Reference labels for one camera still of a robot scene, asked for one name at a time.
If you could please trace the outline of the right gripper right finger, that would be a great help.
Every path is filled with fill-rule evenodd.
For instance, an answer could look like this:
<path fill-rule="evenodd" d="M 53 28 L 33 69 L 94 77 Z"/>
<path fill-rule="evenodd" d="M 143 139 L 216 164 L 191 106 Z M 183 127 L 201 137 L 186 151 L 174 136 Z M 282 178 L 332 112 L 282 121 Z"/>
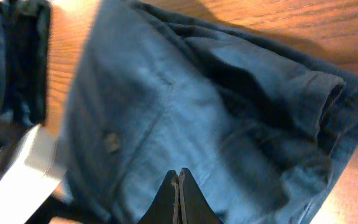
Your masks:
<path fill-rule="evenodd" d="M 192 173 L 182 168 L 179 176 L 180 211 L 184 224 L 223 224 L 207 203 Z"/>

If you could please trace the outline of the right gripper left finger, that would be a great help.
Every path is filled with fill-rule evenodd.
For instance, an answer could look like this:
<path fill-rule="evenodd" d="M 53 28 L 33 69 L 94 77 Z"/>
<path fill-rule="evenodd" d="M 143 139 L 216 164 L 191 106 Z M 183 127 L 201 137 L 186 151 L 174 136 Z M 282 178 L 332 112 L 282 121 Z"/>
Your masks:
<path fill-rule="evenodd" d="M 138 224 L 179 223 L 179 178 L 174 170 L 167 172 L 160 188 Z"/>

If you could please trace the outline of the dark blue shorts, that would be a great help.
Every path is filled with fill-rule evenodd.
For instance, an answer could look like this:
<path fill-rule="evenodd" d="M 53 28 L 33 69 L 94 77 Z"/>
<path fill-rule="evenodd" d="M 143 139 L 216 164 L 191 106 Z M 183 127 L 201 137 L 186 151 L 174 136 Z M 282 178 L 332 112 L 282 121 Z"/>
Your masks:
<path fill-rule="evenodd" d="M 136 223 L 187 167 L 224 223 L 309 223 L 358 146 L 358 76 L 272 40 L 103 1 L 60 134 L 72 203 Z"/>
<path fill-rule="evenodd" d="M 0 118 L 21 128 L 47 119 L 49 1 L 0 1 Z"/>

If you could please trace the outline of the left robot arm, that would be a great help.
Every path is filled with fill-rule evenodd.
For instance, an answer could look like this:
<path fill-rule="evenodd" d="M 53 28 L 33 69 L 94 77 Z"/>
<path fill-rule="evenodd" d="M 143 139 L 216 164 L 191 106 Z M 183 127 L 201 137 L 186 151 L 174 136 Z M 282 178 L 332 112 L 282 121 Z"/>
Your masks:
<path fill-rule="evenodd" d="M 25 223 L 62 181 L 57 142 L 42 125 L 19 141 L 0 178 L 0 223 Z"/>

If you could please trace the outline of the folded dark blue shorts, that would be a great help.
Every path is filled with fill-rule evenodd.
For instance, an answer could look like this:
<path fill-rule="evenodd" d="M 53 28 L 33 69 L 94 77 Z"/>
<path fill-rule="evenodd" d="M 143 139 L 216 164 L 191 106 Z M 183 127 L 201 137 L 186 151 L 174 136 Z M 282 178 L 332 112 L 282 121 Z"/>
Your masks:
<path fill-rule="evenodd" d="M 0 1 L 0 118 L 21 128 L 47 119 L 49 1 Z"/>

